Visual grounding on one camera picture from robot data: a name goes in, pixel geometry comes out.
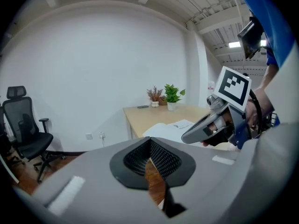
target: pipe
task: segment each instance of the pipe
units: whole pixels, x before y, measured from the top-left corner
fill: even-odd
[[[241,26],[242,26],[242,29],[243,29],[244,28],[243,27],[243,18],[242,18],[241,12],[240,12],[239,4],[237,3],[237,0],[234,0],[234,1],[235,1],[236,6],[237,6],[237,9],[238,9],[238,13],[239,13],[239,16],[240,16],[240,19],[241,19]]]

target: phone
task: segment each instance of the phone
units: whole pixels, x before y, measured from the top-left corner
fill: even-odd
[[[148,105],[142,105],[142,106],[137,106],[138,109],[142,109],[142,108],[148,108]]]

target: flower pot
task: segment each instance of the flower pot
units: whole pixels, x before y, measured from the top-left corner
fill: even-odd
[[[170,103],[170,102],[167,102],[167,108],[169,111],[174,111],[177,107],[177,103]]]
[[[153,107],[153,108],[159,107],[159,101],[152,101],[151,107]]]
[[[167,105],[167,101],[166,101],[165,97],[159,98],[159,105]]]

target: electrical outlet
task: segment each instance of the electrical outlet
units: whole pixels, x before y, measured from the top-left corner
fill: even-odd
[[[86,133],[85,136],[86,136],[87,140],[92,140],[93,139],[93,135],[91,133]]]
[[[99,132],[99,138],[102,139],[102,138],[105,138],[105,133],[104,132]]]

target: black mesh cover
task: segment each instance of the black mesh cover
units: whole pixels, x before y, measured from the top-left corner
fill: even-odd
[[[123,159],[124,164],[140,176],[145,175],[145,166],[150,158],[150,145],[148,142],[141,144],[128,153]]]
[[[156,138],[146,137],[116,153],[110,161],[110,170],[124,186],[148,189],[144,176],[149,158],[168,187],[184,185],[196,167],[195,160],[187,153]]]
[[[3,109],[18,143],[30,143],[39,132],[32,113],[31,98],[6,100],[3,102]]]
[[[7,89],[6,97],[8,99],[15,99],[15,98],[24,97],[26,94],[27,93],[24,86],[10,86]]]

